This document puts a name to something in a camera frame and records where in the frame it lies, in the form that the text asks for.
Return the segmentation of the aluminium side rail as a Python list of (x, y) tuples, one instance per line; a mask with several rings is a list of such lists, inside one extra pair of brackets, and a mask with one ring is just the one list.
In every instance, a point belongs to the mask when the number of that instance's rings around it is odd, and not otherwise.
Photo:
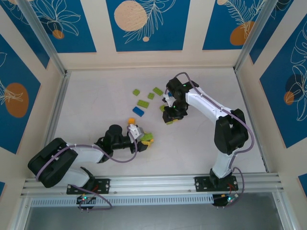
[(44, 147), (47, 146), (53, 140), (54, 135), (56, 133), (56, 129), (57, 129), (60, 113), (62, 110), (62, 106), (65, 100), (65, 95), (67, 92), (70, 76), (71, 76), (71, 71), (67, 71), (61, 81), (60, 88), (59, 88), (57, 98), (55, 101), (55, 105), (52, 110), (52, 116), (50, 118), (49, 126), (47, 129), (45, 142), (43, 144)]
[(253, 131), (253, 135), (254, 135), (254, 139), (255, 139), (255, 141), (254, 141), (255, 145), (257, 146), (257, 148), (258, 148), (258, 150), (260, 152), (260, 156), (261, 156), (261, 159), (263, 161), (263, 165), (265, 167), (265, 170), (266, 170), (267, 173), (269, 173), (270, 169), (269, 169), (269, 167), (267, 165), (265, 156), (263, 154), (262, 146), (261, 146), (261, 144), (259, 142), (258, 134), (257, 134), (257, 131), (256, 131), (255, 126), (254, 126), (254, 122), (253, 122), (253, 119), (252, 119), (252, 116), (251, 116), (251, 112), (250, 112), (250, 106), (248, 104), (248, 100), (247, 100), (246, 94), (244, 92), (244, 88), (242, 86), (242, 83), (241, 83), (240, 77), (239, 77), (239, 75), (237, 73), (237, 70), (235, 70), (235, 68), (233, 68), (233, 70), (234, 70), (234, 73), (235, 73), (235, 76), (236, 76), (236, 79), (237, 79), (237, 83), (239, 85), (239, 88), (240, 88), (240, 91), (241, 91), (241, 94), (242, 94), (242, 98), (243, 98), (246, 110), (247, 110), (249, 122), (250, 122), (250, 125), (251, 125), (251, 130)]

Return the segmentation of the long aluminium mounting rail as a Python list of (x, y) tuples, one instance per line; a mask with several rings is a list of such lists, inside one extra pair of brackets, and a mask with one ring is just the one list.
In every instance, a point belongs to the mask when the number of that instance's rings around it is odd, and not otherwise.
[[(97, 179), (110, 179), (109, 196), (142, 195), (190, 195), (197, 193), (218, 194), (221, 192), (197, 192), (194, 178), (203, 175), (162, 175), (162, 176), (96, 176)], [(243, 177), (234, 173), (238, 192), (246, 193), (283, 191), (284, 187), (277, 173), (245, 173)], [(22, 197), (65, 196), (67, 185), (45, 188), (34, 178), (26, 179), (21, 191)]]

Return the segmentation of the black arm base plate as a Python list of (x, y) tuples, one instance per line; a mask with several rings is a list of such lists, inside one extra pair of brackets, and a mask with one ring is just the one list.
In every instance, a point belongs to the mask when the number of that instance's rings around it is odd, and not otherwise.
[[(97, 193), (97, 194), (108, 194), (110, 188), (110, 179), (90, 179), (82, 189)], [(81, 195), (84, 194), (83, 190), (80, 190), (71, 184), (67, 186), (67, 195)]]
[(236, 177), (229, 175), (225, 178), (218, 179), (214, 176), (198, 176), (194, 178), (195, 188), (197, 192), (222, 192), (238, 191)]

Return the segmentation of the grey metal sheet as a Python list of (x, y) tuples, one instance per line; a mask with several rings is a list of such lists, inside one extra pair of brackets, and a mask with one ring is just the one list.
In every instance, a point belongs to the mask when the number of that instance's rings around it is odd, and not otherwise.
[(244, 194), (225, 208), (211, 204), (122, 206), (81, 212), (34, 207), (25, 230), (283, 230), (272, 195)]

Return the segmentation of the aluminium frame bar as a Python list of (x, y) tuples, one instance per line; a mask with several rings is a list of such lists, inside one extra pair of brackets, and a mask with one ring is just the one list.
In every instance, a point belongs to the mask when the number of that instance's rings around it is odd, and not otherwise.
[(297, 230), (293, 209), (283, 191), (272, 192), (283, 230)]
[(20, 197), (17, 199), (17, 206), (13, 212), (8, 230), (25, 230), (31, 204), (32, 198), (30, 197)]

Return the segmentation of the aluminium frame post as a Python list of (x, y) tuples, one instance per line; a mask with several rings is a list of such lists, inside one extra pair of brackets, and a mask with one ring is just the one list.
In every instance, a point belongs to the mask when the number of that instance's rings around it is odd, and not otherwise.
[(275, 8), (278, 0), (266, 0), (264, 2), (264, 6), (257, 17), (257, 20), (252, 27), (252, 30), (249, 36), (246, 39), (245, 44), (243, 45), (241, 52), (235, 62), (234, 73), (237, 74), (242, 65), (245, 62), (245, 59), (248, 57), (252, 47), (254, 46), (255, 42), (257, 41), (261, 31), (263, 30), (264, 25), (266, 24), (267, 20), (269, 19), (271, 12)]
[(34, 31), (36, 37), (38, 38), (39, 42), (47, 52), (50, 60), (55, 65), (56, 69), (60, 73), (60, 75), (65, 78), (67, 74), (67, 70), (64, 67), (62, 61), (60, 60), (58, 53), (53, 46), (49, 36), (47, 35), (43, 25), (41, 24), (38, 16), (36, 15), (35, 11), (33, 10), (30, 2), (27, 0), (15, 0), (19, 9), (21, 10), (22, 14), (26, 18), (27, 22), (29, 23), (30, 27)]

